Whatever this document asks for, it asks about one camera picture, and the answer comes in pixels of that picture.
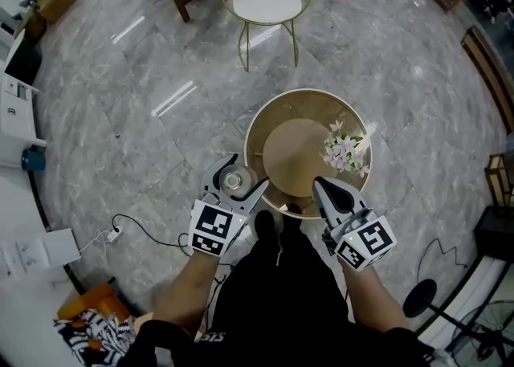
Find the patterned cloth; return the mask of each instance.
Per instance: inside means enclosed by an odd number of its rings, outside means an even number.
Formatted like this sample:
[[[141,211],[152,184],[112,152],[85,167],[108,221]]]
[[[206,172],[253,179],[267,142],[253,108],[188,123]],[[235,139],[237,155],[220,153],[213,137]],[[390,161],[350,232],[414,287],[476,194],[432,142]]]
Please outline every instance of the patterned cloth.
[[[94,309],[82,312],[80,319],[84,327],[73,327],[70,320],[54,320],[54,327],[82,365],[115,366],[136,338],[131,319],[118,324],[114,315],[106,320]],[[92,349],[88,340],[101,341],[102,348]]]

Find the white plug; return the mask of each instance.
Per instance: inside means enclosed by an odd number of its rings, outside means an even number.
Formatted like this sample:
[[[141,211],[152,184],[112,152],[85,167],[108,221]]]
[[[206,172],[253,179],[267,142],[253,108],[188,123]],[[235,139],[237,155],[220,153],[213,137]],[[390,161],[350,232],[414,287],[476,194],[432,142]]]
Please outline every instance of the white plug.
[[[116,240],[119,235],[121,234],[121,226],[114,226],[112,231],[108,234],[107,240],[112,243],[114,240]]]

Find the blue object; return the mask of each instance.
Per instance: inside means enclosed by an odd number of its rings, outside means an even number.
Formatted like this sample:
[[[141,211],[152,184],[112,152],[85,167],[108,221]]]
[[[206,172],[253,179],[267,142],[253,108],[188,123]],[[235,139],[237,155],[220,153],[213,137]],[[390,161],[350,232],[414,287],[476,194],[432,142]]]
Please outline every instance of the blue object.
[[[47,167],[47,159],[44,154],[30,150],[23,150],[22,169],[24,171],[41,171]]]

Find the round table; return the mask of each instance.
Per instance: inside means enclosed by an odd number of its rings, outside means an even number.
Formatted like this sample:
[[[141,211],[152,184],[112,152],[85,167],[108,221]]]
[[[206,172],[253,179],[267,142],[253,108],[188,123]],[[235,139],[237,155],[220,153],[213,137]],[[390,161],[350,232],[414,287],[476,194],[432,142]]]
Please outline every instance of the round table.
[[[371,169],[371,145],[365,125],[357,112],[332,93],[316,89],[297,89],[269,100],[255,115],[244,144],[244,158],[258,180],[269,177],[263,199],[283,214],[302,219],[320,218],[312,197],[314,177],[336,177],[359,190],[364,189],[369,173],[338,173],[321,158],[330,124],[343,121],[350,136],[364,137],[359,151]],[[288,211],[296,204],[301,214]]]

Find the white shelf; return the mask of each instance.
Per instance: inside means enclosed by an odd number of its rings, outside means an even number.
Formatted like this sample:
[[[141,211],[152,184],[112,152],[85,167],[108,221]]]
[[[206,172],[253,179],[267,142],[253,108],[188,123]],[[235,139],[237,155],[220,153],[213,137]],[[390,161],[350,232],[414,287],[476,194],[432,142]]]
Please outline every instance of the white shelf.
[[[32,96],[37,92],[32,86],[0,73],[0,165],[21,168],[24,149],[47,145],[35,134]]]

